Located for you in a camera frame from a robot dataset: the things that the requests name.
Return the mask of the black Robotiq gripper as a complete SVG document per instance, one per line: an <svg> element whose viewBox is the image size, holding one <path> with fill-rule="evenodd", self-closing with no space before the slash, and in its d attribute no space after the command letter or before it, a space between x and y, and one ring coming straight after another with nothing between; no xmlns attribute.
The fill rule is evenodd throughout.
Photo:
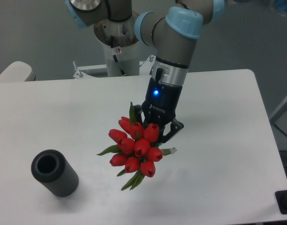
<svg viewBox="0 0 287 225"><path fill-rule="evenodd" d="M158 143L166 143L184 128L184 124L175 118L182 88L158 83L154 78L150 78L145 101L142 105L133 106L137 122L143 123L143 112L148 124L154 123L161 127ZM165 125L170 122L170 131L164 135Z"/></svg>

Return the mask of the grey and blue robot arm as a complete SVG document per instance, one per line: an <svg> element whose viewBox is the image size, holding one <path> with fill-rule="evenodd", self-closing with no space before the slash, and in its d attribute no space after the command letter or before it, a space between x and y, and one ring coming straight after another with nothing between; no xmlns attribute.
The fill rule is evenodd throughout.
<svg viewBox="0 0 287 225"><path fill-rule="evenodd" d="M65 4L79 27L94 27L109 77L139 74L139 43L157 50L145 101L135 106L135 117L159 126L158 144L183 129L175 110L192 55L202 27L224 14L225 2L177 0L162 15L137 14L130 0L67 0Z"/></svg>

